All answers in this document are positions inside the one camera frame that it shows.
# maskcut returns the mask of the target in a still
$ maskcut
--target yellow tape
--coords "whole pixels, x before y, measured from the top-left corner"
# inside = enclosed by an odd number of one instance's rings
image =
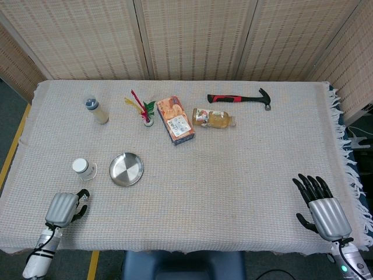
[[[100,251],[92,251],[91,263],[89,265],[87,280],[94,280]]]
[[[26,122],[26,117],[29,114],[30,109],[31,109],[31,105],[27,104],[27,107],[26,107],[26,109],[23,113],[22,120],[21,120],[21,122],[18,126],[16,135],[14,136],[13,142],[10,146],[8,155],[6,156],[6,159],[4,161],[4,165],[2,166],[1,173],[0,173],[0,190],[3,186],[3,184],[4,184],[4,180],[5,180],[6,174],[8,173],[9,166],[12,163],[13,156],[14,156],[14,154],[16,152],[16,149],[17,149],[18,140],[19,140],[19,138],[22,134],[22,131],[24,129],[24,123]]]

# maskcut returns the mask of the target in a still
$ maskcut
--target white container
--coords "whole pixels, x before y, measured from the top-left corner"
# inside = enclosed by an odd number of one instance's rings
[[[153,121],[153,118],[151,117],[149,117],[149,122],[146,122],[146,120],[144,120],[144,125],[146,127],[151,127],[153,124],[154,124],[154,121]]]
[[[78,174],[82,181],[88,181],[95,178],[97,174],[97,164],[90,163],[86,159],[81,157],[74,160],[72,163],[72,169]]]
[[[94,115],[94,119],[99,124],[105,124],[109,120],[109,116],[105,113],[94,96],[85,98],[85,106]]]

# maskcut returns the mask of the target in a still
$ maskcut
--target bottle label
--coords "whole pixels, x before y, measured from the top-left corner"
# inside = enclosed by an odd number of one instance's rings
[[[205,110],[205,109],[197,109],[196,112],[196,121],[201,121],[201,126],[209,127],[209,113],[212,112],[213,115],[220,116],[221,118],[224,117],[224,112],[220,111],[212,111],[212,110]]]
[[[178,115],[177,117],[170,119],[167,121],[167,124],[176,137],[179,137],[180,135],[191,130],[191,127],[183,115]]]

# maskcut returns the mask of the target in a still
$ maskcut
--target plastic bottle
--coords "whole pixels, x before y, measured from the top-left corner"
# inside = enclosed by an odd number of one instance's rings
[[[107,113],[105,113],[100,103],[97,101],[97,99],[94,96],[87,96],[85,97],[85,106],[94,115],[94,119],[99,124],[105,124],[109,120],[109,116]]]
[[[201,127],[225,128],[235,126],[235,117],[230,117],[227,112],[194,108],[192,122]]]

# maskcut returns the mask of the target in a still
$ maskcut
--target black finger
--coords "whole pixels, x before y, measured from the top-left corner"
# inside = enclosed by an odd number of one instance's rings
[[[294,182],[295,185],[297,185],[298,190],[300,191],[300,193],[301,193],[301,195],[304,199],[304,202],[308,206],[308,203],[311,201],[311,198],[309,197],[309,192],[305,189],[305,187],[302,185],[302,183],[299,182],[297,179],[293,178],[293,182]]]
[[[307,176],[307,179],[311,182],[312,186],[314,187],[317,196],[319,198],[325,198],[326,196],[324,194],[323,189],[320,187],[319,183],[311,176]]]
[[[318,196],[317,196],[313,186],[308,181],[308,179],[306,177],[304,177],[304,175],[302,175],[302,174],[298,174],[298,176],[303,181],[303,185],[304,185],[305,189],[308,190],[311,200],[317,200]]]
[[[305,227],[306,229],[309,229],[309,230],[311,230],[311,231],[313,231],[313,232],[315,232],[315,233],[319,233],[319,232],[317,231],[317,228],[316,228],[315,224],[310,223],[309,221],[307,221],[307,220],[303,217],[302,214],[297,213],[297,218],[298,218],[299,223],[301,223],[301,224],[303,225],[303,227]]]
[[[320,183],[322,189],[324,190],[324,193],[326,194],[326,197],[330,197],[332,198],[333,195],[332,195],[332,192],[330,191],[328,185],[325,183],[325,181],[320,178],[319,176],[316,176],[316,180],[318,180],[318,182]]]

